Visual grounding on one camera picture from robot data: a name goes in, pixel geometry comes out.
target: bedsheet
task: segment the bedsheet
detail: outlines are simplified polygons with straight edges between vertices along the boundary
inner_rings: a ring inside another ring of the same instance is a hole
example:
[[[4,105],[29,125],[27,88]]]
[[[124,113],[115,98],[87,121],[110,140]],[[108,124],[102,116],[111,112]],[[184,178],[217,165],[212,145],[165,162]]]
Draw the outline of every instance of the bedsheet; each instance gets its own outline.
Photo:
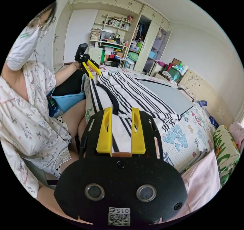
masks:
[[[125,72],[136,79],[150,80],[168,85],[172,88],[179,88],[174,82],[170,83],[131,70],[108,66],[100,66],[100,70],[101,72]],[[181,121],[173,128],[166,133],[162,133],[161,138],[164,161],[174,166],[180,173],[183,173],[214,149],[213,133],[215,129],[210,123],[206,112],[196,102],[197,98],[194,97],[193,93],[182,85],[180,87],[193,97],[193,107],[182,115]],[[90,117],[94,114],[94,108],[87,77],[84,82],[84,91],[86,94],[85,116],[88,122]]]

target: black and white striped fabric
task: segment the black and white striped fabric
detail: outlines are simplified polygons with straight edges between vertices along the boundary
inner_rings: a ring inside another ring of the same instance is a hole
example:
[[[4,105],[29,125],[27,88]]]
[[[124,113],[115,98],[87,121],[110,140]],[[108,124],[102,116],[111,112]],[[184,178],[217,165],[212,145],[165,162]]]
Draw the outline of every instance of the black and white striped fabric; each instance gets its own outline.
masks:
[[[181,120],[165,102],[126,73],[101,72],[89,79],[94,111],[113,107],[113,151],[130,152],[132,107],[150,114],[161,135]]]

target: blue plastic bin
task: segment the blue plastic bin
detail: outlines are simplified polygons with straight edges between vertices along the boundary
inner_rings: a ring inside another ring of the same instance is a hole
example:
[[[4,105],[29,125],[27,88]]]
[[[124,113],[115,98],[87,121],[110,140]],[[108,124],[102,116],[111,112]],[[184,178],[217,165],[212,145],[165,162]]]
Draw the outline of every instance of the blue plastic bin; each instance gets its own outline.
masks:
[[[85,99],[85,93],[81,92],[76,95],[64,95],[64,96],[53,96],[51,95],[53,99],[57,102],[60,109],[63,113],[65,113],[69,108],[77,104],[78,102]]]
[[[154,56],[155,56],[155,54],[156,54],[155,52],[150,51],[150,54],[149,54],[149,56],[148,56],[148,57],[149,57],[149,58],[151,58],[151,59],[153,59],[153,58],[154,58]]]

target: white face mask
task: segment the white face mask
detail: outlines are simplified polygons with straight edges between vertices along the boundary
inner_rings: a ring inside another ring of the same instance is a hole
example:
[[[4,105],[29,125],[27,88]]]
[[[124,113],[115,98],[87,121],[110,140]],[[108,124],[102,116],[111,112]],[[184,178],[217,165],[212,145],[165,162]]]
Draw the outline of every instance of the white face mask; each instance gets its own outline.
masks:
[[[6,59],[8,67],[13,71],[20,70],[34,53],[39,38],[40,27],[26,27],[15,41]]]

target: qr code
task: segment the qr code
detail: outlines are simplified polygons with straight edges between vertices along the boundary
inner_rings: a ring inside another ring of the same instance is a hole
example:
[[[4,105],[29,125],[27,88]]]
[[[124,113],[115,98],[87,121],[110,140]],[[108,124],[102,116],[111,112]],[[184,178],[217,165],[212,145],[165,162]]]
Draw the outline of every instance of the qr code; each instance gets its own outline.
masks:
[[[110,207],[108,225],[129,226],[130,225],[130,209]]]

